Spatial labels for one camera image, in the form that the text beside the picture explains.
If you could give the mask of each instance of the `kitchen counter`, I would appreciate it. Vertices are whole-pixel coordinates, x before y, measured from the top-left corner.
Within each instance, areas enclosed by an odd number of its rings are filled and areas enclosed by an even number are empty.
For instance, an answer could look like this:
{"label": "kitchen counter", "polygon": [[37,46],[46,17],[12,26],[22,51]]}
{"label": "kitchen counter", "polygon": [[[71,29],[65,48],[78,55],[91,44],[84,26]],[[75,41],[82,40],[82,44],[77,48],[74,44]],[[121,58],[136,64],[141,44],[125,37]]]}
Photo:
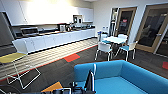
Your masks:
{"label": "kitchen counter", "polygon": [[71,31],[55,31],[55,30],[45,30],[45,31],[39,31],[39,34],[33,34],[33,35],[27,35],[27,36],[22,36],[22,37],[17,37],[17,39],[21,38],[28,38],[28,37],[36,37],[36,36],[43,36],[43,35],[50,35],[50,34],[58,34],[58,33],[66,33],[66,32],[76,32],[80,30],[87,30],[87,29],[94,29],[95,27],[90,27],[90,28],[73,28]]}

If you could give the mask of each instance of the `door handle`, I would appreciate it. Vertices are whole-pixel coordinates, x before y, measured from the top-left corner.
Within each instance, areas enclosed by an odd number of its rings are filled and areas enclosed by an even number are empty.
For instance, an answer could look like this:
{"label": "door handle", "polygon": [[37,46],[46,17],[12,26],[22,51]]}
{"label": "door handle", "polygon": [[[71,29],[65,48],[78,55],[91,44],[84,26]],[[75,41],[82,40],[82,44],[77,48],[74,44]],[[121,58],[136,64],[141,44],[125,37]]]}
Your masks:
{"label": "door handle", "polygon": [[156,36],[162,36],[162,34],[156,34]]}

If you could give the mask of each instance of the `wall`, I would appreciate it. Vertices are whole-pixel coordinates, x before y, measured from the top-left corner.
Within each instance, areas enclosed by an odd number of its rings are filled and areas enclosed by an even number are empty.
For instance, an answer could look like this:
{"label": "wall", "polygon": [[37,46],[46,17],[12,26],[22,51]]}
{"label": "wall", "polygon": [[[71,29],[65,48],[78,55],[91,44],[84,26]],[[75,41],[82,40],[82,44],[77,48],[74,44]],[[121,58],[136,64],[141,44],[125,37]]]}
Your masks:
{"label": "wall", "polygon": [[112,8],[137,6],[128,43],[133,42],[136,38],[146,5],[162,3],[168,3],[168,0],[99,0],[94,2],[93,24],[96,26],[95,30],[98,32],[102,30],[102,27],[110,26]]}
{"label": "wall", "polygon": [[5,11],[5,9],[4,9],[4,7],[3,7],[3,5],[2,5],[2,2],[1,2],[1,0],[0,0],[0,12],[4,12]]}
{"label": "wall", "polygon": [[[18,1],[42,1],[42,0],[18,0]],[[87,2],[84,0],[47,0],[48,2],[52,3],[52,4],[58,4],[58,3],[64,3],[64,4],[68,4],[70,6],[75,6],[75,7],[81,7],[81,8],[91,8],[92,7],[92,3],[91,2]]]}

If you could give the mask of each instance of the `sofa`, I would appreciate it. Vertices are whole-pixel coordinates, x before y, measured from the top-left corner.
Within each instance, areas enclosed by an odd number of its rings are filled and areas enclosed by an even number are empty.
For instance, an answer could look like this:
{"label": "sofa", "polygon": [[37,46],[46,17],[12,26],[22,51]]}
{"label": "sofa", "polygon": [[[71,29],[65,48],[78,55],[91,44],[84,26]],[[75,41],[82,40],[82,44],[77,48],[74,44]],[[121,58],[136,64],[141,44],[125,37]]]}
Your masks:
{"label": "sofa", "polygon": [[167,79],[124,60],[75,65],[78,87],[84,87],[89,70],[96,94],[168,94]]}

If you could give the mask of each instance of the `refrigerator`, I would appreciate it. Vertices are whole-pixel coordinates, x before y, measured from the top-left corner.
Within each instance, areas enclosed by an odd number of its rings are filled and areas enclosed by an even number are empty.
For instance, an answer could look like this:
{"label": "refrigerator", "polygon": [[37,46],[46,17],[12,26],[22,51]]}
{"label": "refrigerator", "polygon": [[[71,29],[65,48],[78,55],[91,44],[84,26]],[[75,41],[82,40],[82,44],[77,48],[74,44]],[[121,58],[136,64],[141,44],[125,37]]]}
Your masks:
{"label": "refrigerator", "polygon": [[12,45],[13,40],[14,37],[7,15],[4,12],[0,12],[0,56],[16,52],[16,49]]}

